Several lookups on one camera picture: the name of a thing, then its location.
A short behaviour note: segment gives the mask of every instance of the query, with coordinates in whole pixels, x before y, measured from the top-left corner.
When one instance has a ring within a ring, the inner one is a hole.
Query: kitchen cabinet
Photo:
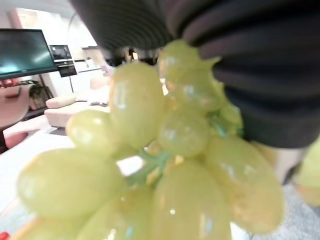
[[[49,87],[53,96],[67,96],[72,94],[70,79],[68,76],[61,77],[58,71],[42,74],[44,84]]]
[[[78,72],[77,75],[71,76],[71,82],[74,93],[79,93],[81,91],[90,89],[91,79],[97,77],[103,77],[103,71],[101,69]]]

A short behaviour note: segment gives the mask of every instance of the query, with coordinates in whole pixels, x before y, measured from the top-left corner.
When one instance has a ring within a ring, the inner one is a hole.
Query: beige sofa
[[[106,106],[109,100],[109,77],[93,78],[90,87],[87,91],[47,100],[45,104],[48,109],[44,115],[49,124],[64,128],[72,115],[87,109],[109,112],[110,108]]]

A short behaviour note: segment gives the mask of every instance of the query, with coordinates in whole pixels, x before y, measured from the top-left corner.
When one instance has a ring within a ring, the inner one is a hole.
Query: television
[[[0,28],[0,81],[57,70],[42,30]]]

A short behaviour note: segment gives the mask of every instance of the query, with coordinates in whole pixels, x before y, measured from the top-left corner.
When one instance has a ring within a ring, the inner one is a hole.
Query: built-in oven
[[[50,51],[54,60],[71,59],[71,53],[68,45],[50,45]]]
[[[74,61],[62,60],[62,61],[54,61],[54,62],[62,78],[77,75],[77,70],[75,68]]]

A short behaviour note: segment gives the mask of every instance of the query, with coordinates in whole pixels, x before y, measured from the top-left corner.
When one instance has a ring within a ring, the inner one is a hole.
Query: grape
[[[251,142],[258,151],[264,156],[265,160],[270,164],[272,168],[277,164],[277,148],[261,144],[260,142]]]
[[[165,78],[165,85],[169,91],[175,89],[175,83],[185,73],[193,70],[209,70],[217,58],[202,60],[194,47],[188,46],[183,40],[175,40],[167,44],[157,60],[159,73]]]
[[[320,138],[308,149],[299,173],[299,184],[320,188]]]
[[[156,70],[142,62],[117,67],[110,86],[111,120],[132,147],[140,149],[157,135],[165,97]]]
[[[179,102],[203,114],[218,110],[222,104],[211,73],[202,69],[183,75],[175,84],[174,93]]]
[[[208,144],[210,128],[206,120],[186,108],[168,112],[159,128],[158,142],[175,155],[192,157]]]
[[[164,176],[154,193],[151,240],[230,240],[229,212],[213,178],[194,161]]]
[[[124,142],[115,131],[110,113],[98,110],[73,115],[66,125],[66,133],[77,147],[104,156],[118,151]]]
[[[51,220],[38,218],[25,225],[10,240],[75,240],[85,218]]]
[[[308,204],[320,207],[320,186],[303,186],[299,185],[297,190],[303,200]]]
[[[240,110],[236,106],[233,106],[230,103],[227,104],[220,110],[220,115],[228,122],[234,125],[242,126]]]
[[[161,152],[163,152],[163,147],[156,141],[152,141],[148,148],[146,149],[146,152],[151,155],[158,155]],[[169,160],[167,160],[165,167],[163,169],[163,174],[166,175],[169,172],[171,172],[176,166],[179,164],[182,164],[184,162],[184,158],[180,156],[173,156]],[[151,185],[155,183],[160,176],[160,169],[156,168],[154,171],[152,171],[146,178],[147,185]]]
[[[148,188],[117,195],[93,215],[77,240],[149,240],[151,203]]]
[[[281,224],[282,187],[252,145],[234,136],[214,137],[204,165],[218,182],[236,224],[255,234],[269,233]]]
[[[99,208],[125,180],[113,161],[79,149],[43,152],[21,172],[17,189],[30,210],[45,218],[72,218]]]
[[[172,92],[169,92],[166,96],[164,96],[165,99],[165,111],[169,112],[176,108],[178,108],[181,103],[177,101],[175,95]]]
[[[118,161],[123,160],[126,158],[133,157],[138,154],[138,151],[128,144],[123,144],[118,151],[116,151],[114,154],[112,154],[111,158]]]

